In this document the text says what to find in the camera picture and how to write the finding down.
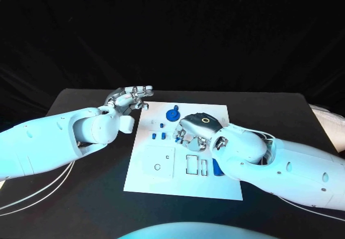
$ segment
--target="blue part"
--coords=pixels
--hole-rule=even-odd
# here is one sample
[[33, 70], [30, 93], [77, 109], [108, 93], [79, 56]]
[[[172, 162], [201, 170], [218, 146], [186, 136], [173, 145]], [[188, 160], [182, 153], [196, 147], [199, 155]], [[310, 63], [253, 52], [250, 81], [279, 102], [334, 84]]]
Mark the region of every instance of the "blue part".
[[173, 107], [173, 110], [168, 111], [168, 120], [170, 122], [178, 121], [179, 119], [179, 111], [178, 111], [178, 106]]
[[214, 175], [215, 176], [222, 176], [224, 172], [221, 171], [221, 168], [219, 168], [219, 165], [218, 165], [218, 162], [217, 162], [215, 159], [212, 159], [212, 163], [214, 163]]

